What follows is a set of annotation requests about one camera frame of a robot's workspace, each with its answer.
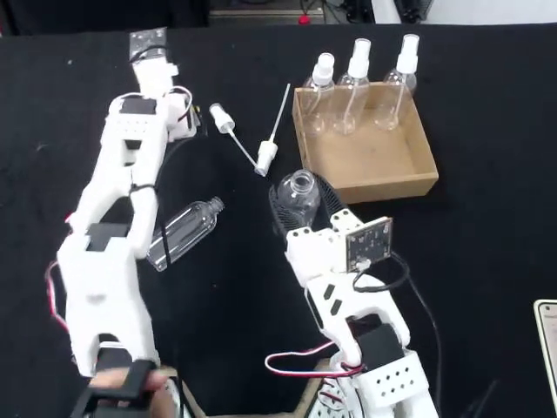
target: cardboard box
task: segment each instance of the cardboard box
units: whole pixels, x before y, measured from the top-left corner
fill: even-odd
[[[373,109],[386,89],[383,83],[370,84],[355,133],[345,136],[329,130],[316,138],[305,134],[300,112],[300,99],[308,90],[294,93],[292,116],[302,164],[325,177],[346,203],[423,196],[439,178],[412,100],[407,102],[402,124],[394,130],[383,131],[373,123]],[[343,91],[337,89],[334,94]]]
[[[316,370],[328,369],[329,361],[321,360],[315,367]],[[283,412],[278,414],[269,415],[214,415],[207,416],[203,409],[198,405],[191,390],[182,382],[182,389],[184,390],[185,399],[191,407],[193,418],[305,418],[309,415],[311,408],[314,407],[315,399],[317,398],[318,391],[323,385],[321,379],[309,379],[305,386],[304,393],[302,394],[298,406],[292,412]]]

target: plastic bottle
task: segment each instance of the plastic bottle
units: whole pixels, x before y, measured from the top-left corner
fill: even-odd
[[[373,113],[375,124],[390,131],[404,119],[417,86],[418,35],[405,35],[397,66],[385,77],[385,91]]]
[[[369,80],[369,51],[372,43],[359,38],[354,42],[354,51],[348,71],[337,83],[339,94],[333,105],[332,123],[335,131],[348,135],[358,128],[362,111],[366,106]]]
[[[166,224],[171,263],[190,251],[215,228],[217,215],[224,208],[225,205],[219,198],[213,198],[208,202],[193,202]],[[160,229],[153,235],[147,259],[159,272],[168,267]]]
[[[282,179],[277,190],[278,202],[294,214],[304,226],[311,226],[319,208],[319,187],[313,174],[298,170]]]
[[[305,88],[312,89],[311,92],[304,93],[301,103],[305,132],[310,136],[318,136],[329,127],[329,112],[334,93],[333,67],[333,55],[328,52],[319,55],[312,75],[304,83]]]

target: black table surface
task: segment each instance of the black table surface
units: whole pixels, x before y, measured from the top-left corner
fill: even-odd
[[[484,416],[552,416],[533,302],[557,296],[557,25],[178,30],[169,43],[182,84],[204,109],[222,103],[254,155],[286,83],[301,85],[320,52],[334,54],[337,77],[354,38],[369,37],[377,80],[408,31],[421,35],[416,102],[440,181],[423,198],[353,210],[395,218],[394,247],[439,322],[444,416],[494,379]],[[91,176],[110,101],[137,89],[127,57],[125,33],[0,39],[2,416],[66,416],[85,384],[49,316],[43,274]],[[292,410],[305,382],[270,375],[263,359],[324,337],[273,234],[268,180],[207,122],[208,138],[164,171],[161,199],[168,213],[212,196],[226,209],[167,273],[139,265],[158,348],[175,365],[179,341],[178,367],[208,415]],[[277,140],[273,182],[300,167],[289,116]],[[393,295],[433,384],[427,317],[409,287]]]

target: red wire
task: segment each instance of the red wire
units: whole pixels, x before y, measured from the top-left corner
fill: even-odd
[[[353,376],[355,374],[358,374],[362,371],[363,366],[358,366],[358,367],[354,367],[351,368],[349,370],[345,370],[345,371],[335,371],[335,370],[330,370],[330,371],[325,371],[325,372],[319,372],[319,371],[302,371],[302,372],[298,372],[298,371],[292,371],[292,370],[280,370],[277,369],[275,367],[271,366],[271,361],[280,357],[288,357],[288,356],[307,356],[307,355],[313,355],[316,354],[320,351],[323,351],[324,349],[330,347],[334,345],[333,341],[328,341],[327,343],[319,346],[319,347],[315,347],[312,348],[311,350],[306,350],[306,351],[302,351],[302,352],[296,352],[296,351],[290,351],[290,352],[285,352],[285,353],[276,353],[276,354],[270,354],[265,358],[265,366],[274,374],[278,374],[280,376],[287,376],[287,377],[302,377],[302,378],[326,378],[326,377],[330,377],[330,378],[337,378],[337,377],[349,377],[349,376]],[[341,364],[342,367],[349,367],[347,366],[345,363]]]
[[[67,332],[68,324],[57,311],[56,293],[54,291],[54,283],[52,282],[52,269],[58,265],[57,261],[51,261],[44,272],[44,281],[46,281],[46,295],[49,298],[50,316]]]
[[[319,392],[319,394],[322,394],[323,396],[326,396],[327,398],[331,398],[332,400],[334,400],[336,402],[344,403],[344,401],[341,398],[339,398],[338,396],[336,396],[334,394],[329,394],[328,392]]]

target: white spray cap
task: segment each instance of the white spray cap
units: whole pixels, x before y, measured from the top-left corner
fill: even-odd
[[[397,71],[402,74],[413,74],[418,69],[419,36],[408,34],[402,38]]]
[[[348,75],[353,78],[367,77],[369,70],[369,50],[372,43],[369,39],[360,37],[354,42],[354,51],[348,65]]]
[[[313,67],[312,80],[316,85],[328,85],[332,81],[334,56],[328,52],[319,55]]]
[[[234,130],[234,126],[236,126],[234,121],[220,103],[213,103],[209,108],[209,113],[215,119],[215,125],[220,133],[228,133],[228,131]]]
[[[272,141],[261,141],[261,144],[259,144],[256,172],[263,177],[269,172],[271,162],[274,160],[275,155],[277,155],[277,149],[277,145]]]

